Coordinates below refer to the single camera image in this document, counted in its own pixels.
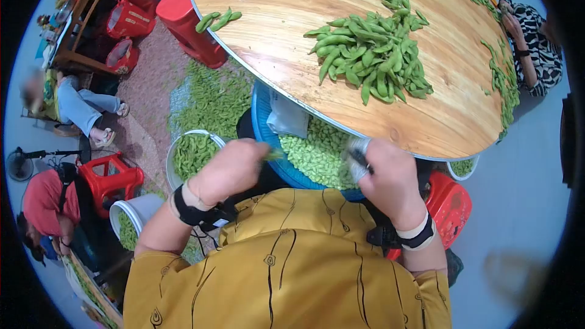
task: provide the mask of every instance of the white bucket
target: white bucket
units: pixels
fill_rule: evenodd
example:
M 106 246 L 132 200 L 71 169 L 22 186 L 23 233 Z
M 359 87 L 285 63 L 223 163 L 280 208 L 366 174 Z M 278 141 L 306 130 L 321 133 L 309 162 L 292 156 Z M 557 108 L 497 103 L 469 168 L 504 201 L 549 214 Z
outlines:
M 118 220 L 118 215 L 121 211 L 124 211 L 128 215 L 130 221 L 132 221 L 132 225 L 134 225 L 134 229 L 136 229 L 136 235 L 140 236 L 144 225 L 146 225 L 148 220 L 150 220 L 163 203 L 163 199 L 154 193 L 145 194 L 128 201 L 115 201 L 112 207 L 110 207 L 109 212 L 110 224 L 118 240 L 120 240 L 120 221 Z
M 192 129 L 191 131 L 187 131 L 183 135 L 177 137 L 177 139 L 175 139 L 175 141 L 172 142 L 171 147 L 170 149 L 168 149 L 167 153 L 167 182 L 168 185 L 171 187 L 172 191 L 175 191 L 175 189 L 179 188 L 179 186 L 183 184 L 183 180 L 175 172 L 175 164 L 172 162 L 172 157 L 175 154 L 175 148 L 177 147 L 177 142 L 179 141 L 179 139 L 184 135 L 189 134 L 209 135 L 209 138 L 213 140 L 219 146 L 220 149 L 225 146 L 225 143 L 231 140 L 228 137 L 217 136 L 216 134 L 209 133 L 204 129 Z
M 455 174 L 455 172 L 453 172 L 453 168 L 451 168 L 451 162 L 447 162 L 447 168 L 449 168 L 449 172 L 451 173 L 451 177 L 455 180 L 465 180 L 469 177 L 472 176 L 473 172 L 475 172 L 475 168 L 477 167 L 477 163 L 479 162 L 479 155 L 476 155 L 475 157 L 473 157 L 473 165 L 472 165 L 472 170 L 467 173 L 466 175 L 464 175 L 463 177 L 458 176 L 457 174 Z

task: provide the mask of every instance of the red shirt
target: red shirt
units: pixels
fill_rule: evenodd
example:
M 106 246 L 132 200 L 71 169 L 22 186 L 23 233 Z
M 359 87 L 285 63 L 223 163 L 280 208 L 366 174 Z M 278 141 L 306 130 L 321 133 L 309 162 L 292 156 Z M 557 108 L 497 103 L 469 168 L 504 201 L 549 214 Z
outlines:
M 22 210 L 26 220 L 43 235 L 62 236 L 61 227 L 57 221 L 62 186 L 57 171 L 50 169 L 36 174 L 26 187 Z M 75 183 L 67 188 L 63 216 L 69 217 L 75 225 L 79 223 L 79 201 L 77 201 Z

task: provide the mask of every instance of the wooden board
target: wooden board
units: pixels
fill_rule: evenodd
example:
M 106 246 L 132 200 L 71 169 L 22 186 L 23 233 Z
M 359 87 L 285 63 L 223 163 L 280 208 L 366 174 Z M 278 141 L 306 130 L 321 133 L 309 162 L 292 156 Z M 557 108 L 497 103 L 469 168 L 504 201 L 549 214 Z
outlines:
M 106 316 L 110 318 L 110 320 L 116 323 L 119 329 L 122 329 L 124 327 L 124 322 L 122 320 L 122 315 L 120 315 L 120 312 L 113 307 L 112 303 L 104 295 L 102 290 L 100 290 L 99 287 L 95 284 L 95 281 L 85 273 L 83 265 L 79 261 L 79 258 L 77 258 L 77 255 L 72 253 L 69 254 L 69 257 L 71 259 L 71 263 L 73 263 L 77 267 L 77 272 L 79 272 L 79 275 L 81 276 L 80 279 L 83 279 L 85 281 L 87 286 L 94 294 L 95 298 L 104 307 L 104 314 L 106 314 Z
M 435 93 L 426 100 L 407 96 L 408 104 L 372 99 L 363 106 L 360 91 L 345 79 L 318 85 L 315 40 L 303 33 L 339 17 L 378 11 L 380 0 L 194 0 L 203 15 L 225 12 L 242 18 L 217 32 L 219 39 L 257 75 L 302 102 L 313 113 L 372 137 L 384 137 L 427 158 L 468 157 L 490 146 L 501 131 L 499 93 L 491 90 L 489 51 L 504 35 L 484 6 L 470 0 L 410 0 L 431 25 L 411 33 Z

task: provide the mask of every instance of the yellow shirt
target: yellow shirt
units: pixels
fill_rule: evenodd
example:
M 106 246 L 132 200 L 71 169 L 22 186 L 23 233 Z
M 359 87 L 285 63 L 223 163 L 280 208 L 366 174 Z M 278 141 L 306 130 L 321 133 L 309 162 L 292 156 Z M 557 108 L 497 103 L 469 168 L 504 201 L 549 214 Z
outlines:
M 126 329 L 449 328 L 447 277 L 414 278 L 366 242 L 375 224 L 335 189 L 242 201 L 220 247 L 189 266 L 145 252 L 130 269 Z
M 61 122 L 59 117 L 59 104 L 57 100 L 57 72 L 47 70 L 43 84 L 43 106 L 41 110 L 33 110 L 36 117 L 48 117 Z

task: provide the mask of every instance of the slipper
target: slipper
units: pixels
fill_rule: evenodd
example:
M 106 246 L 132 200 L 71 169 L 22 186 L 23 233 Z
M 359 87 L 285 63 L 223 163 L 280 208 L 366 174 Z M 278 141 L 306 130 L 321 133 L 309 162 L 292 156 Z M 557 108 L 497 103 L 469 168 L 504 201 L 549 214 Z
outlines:
M 130 106 L 128 106 L 128 103 L 121 103 L 120 104 L 120 108 L 118 109 L 118 112 L 116 112 L 117 115 L 119 115 L 121 118 L 124 118 L 128 115 L 128 113 L 130 113 Z
M 108 134 L 110 134 L 110 138 L 108 139 L 108 137 L 106 136 L 106 138 L 102 139 L 101 141 L 95 141 L 95 147 L 97 148 L 103 148 L 103 147 L 108 147 L 112 144 L 114 137 L 116 136 L 116 133 L 114 131 L 112 131 L 111 128 L 106 128 L 104 131 L 106 131 Z

